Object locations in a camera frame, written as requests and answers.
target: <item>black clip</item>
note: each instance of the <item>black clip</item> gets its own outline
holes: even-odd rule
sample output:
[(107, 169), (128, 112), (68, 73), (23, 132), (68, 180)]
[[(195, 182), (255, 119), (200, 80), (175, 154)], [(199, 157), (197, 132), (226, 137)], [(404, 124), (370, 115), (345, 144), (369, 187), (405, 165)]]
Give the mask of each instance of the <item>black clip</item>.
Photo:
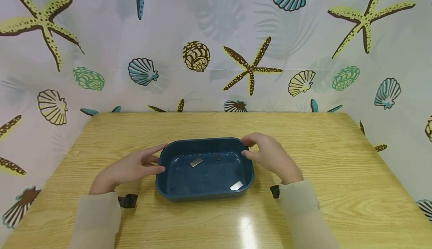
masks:
[(279, 198), (279, 186), (278, 185), (273, 185), (272, 187), (270, 187), (270, 191), (273, 195), (273, 198)]
[(117, 199), (120, 207), (125, 209), (133, 209), (137, 204), (138, 196), (134, 194), (127, 194), (124, 196), (124, 198), (119, 196)]

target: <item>shower curtain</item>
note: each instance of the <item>shower curtain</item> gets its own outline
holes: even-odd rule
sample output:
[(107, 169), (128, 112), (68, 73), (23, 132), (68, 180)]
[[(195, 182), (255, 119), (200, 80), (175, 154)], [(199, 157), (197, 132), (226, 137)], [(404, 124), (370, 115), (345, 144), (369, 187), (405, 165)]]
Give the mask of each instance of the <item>shower curtain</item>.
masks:
[(0, 1), (0, 246), (105, 112), (349, 113), (432, 221), (432, 0)]

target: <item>rectangular tray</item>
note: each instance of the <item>rectangular tray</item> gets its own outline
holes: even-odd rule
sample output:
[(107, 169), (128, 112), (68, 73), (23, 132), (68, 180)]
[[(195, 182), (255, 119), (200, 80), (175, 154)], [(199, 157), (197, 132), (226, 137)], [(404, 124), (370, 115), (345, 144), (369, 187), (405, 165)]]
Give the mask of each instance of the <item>rectangular tray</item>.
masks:
[[(174, 141), (159, 158), (165, 172), (156, 176), (156, 189), (173, 202), (239, 196), (254, 180), (254, 167), (242, 150), (249, 148), (238, 138)], [(202, 162), (192, 167), (198, 158)]]

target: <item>wood grain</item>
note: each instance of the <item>wood grain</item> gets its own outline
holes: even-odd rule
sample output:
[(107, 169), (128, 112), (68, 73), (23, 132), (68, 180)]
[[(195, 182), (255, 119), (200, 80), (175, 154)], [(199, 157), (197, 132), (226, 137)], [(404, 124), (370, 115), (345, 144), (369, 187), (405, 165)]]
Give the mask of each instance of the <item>wood grain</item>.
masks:
[[(106, 113), (90, 120), (4, 248), (66, 248), (80, 196), (133, 150), (251, 132), (274, 136), (312, 181), (341, 248), (432, 247), (432, 226), (347, 114)], [(280, 181), (254, 167), (253, 185), (233, 199), (171, 203), (154, 176), (119, 186), (120, 195), (139, 198), (136, 209), (123, 210), (116, 248), (292, 248), (269, 190)]]

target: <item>beige sleeve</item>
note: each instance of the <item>beige sleeve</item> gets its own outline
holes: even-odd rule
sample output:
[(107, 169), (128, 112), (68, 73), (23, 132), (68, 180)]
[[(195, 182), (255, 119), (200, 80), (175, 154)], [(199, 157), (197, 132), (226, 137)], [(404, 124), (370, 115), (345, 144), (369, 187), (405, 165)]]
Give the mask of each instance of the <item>beige sleeve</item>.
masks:
[(291, 230), (296, 249), (337, 249), (335, 238), (330, 232), (321, 212), (312, 184), (299, 181), (279, 185), (279, 198)]
[(113, 249), (121, 216), (116, 192), (83, 196), (68, 249)]

